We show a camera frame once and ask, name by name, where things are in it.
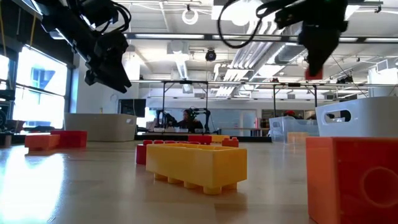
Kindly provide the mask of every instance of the white plastic bin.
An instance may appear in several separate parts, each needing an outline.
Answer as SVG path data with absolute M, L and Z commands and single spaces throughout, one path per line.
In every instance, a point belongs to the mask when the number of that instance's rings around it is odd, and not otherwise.
M 331 122 L 328 113 L 348 111 L 349 121 Z M 320 136 L 398 137 L 398 97 L 383 96 L 316 108 Z
M 270 118 L 272 142 L 287 143 L 288 133 L 308 133 L 309 136 L 319 136 L 318 124 L 315 120 L 295 119 L 290 116 Z

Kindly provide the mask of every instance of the red toy brick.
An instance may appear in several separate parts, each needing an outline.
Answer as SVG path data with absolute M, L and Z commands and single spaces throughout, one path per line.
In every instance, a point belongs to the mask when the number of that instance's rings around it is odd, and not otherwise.
M 51 131 L 51 134 L 58 134 L 60 141 L 57 148 L 85 148 L 87 145 L 87 131 Z
M 152 140 L 144 140 L 143 144 L 146 146 L 148 144 L 152 144 Z
M 237 139 L 229 140 L 228 138 L 226 138 L 221 142 L 221 145 L 228 147 L 239 147 L 239 141 Z
M 200 144 L 211 144 L 211 136 L 201 136 L 201 135 L 190 135 L 188 136 L 188 141 L 200 142 Z
M 307 140 L 308 212 L 317 223 L 398 223 L 398 139 Z
M 25 147 L 30 151 L 50 150 L 55 148 L 60 141 L 58 134 L 31 135 L 25 137 Z
M 136 148 L 136 163 L 140 165 L 147 164 L 147 146 L 142 144 L 137 145 Z

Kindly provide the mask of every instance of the large plastic brick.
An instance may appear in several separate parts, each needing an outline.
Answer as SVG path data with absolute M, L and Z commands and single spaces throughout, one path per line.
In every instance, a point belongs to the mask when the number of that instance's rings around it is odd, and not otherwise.
M 60 142 L 57 148 L 85 148 L 87 145 L 87 131 L 51 131 L 58 134 Z
M 307 138 L 308 213 L 319 224 L 398 223 L 398 139 Z
M 152 140 L 144 140 L 143 142 L 143 145 L 148 145 L 148 144 L 152 144 L 153 142 L 152 142 Z
M 229 147 L 239 147 L 239 141 L 237 139 L 224 139 L 221 145 Z
M 211 135 L 211 141 L 216 143 L 222 143 L 224 139 L 228 138 L 229 136 L 222 136 L 222 135 Z
M 30 151 L 50 150 L 59 144 L 58 134 L 27 135 L 25 137 L 25 147 Z
M 209 195 L 220 194 L 221 189 L 236 189 L 238 182 L 247 179 L 246 149 L 220 146 L 218 150 L 203 150 L 201 146 L 147 145 L 146 169 L 155 174 L 155 179 L 167 179 L 171 184 L 183 182 L 188 189 L 202 186 Z
M 188 141 L 190 142 L 200 142 L 200 144 L 211 144 L 211 136 L 202 136 L 202 135 L 190 135 L 188 136 Z
M 136 163 L 140 165 L 146 165 L 147 163 L 147 146 L 142 144 L 136 147 Z

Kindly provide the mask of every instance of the table surface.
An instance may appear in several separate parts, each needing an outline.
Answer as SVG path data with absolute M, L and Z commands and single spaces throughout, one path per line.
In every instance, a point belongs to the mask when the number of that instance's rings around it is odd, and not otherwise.
M 154 181 L 135 164 L 138 143 L 89 142 L 51 156 L 0 149 L 0 223 L 314 223 L 303 147 L 242 143 L 248 179 L 207 196 Z

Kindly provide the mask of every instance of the yellow toy brick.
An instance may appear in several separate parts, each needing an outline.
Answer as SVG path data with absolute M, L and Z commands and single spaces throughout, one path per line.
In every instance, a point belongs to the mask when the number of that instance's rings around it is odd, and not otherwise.
M 247 150 L 208 147 L 149 144 L 146 170 L 153 172 L 155 179 L 167 179 L 170 184 L 183 182 L 187 189 L 201 186 L 208 195 L 218 195 L 221 189 L 236 189 L 238 182 L 247 179 Z
M 212 134 L 211 135 L 211 141 L 212 142 L 216 142 L 216 143 L 221 143 L 226 138 L 229 139 L 229 136 L 222 136 L 222 135 L 217 135 L 217 134 Z

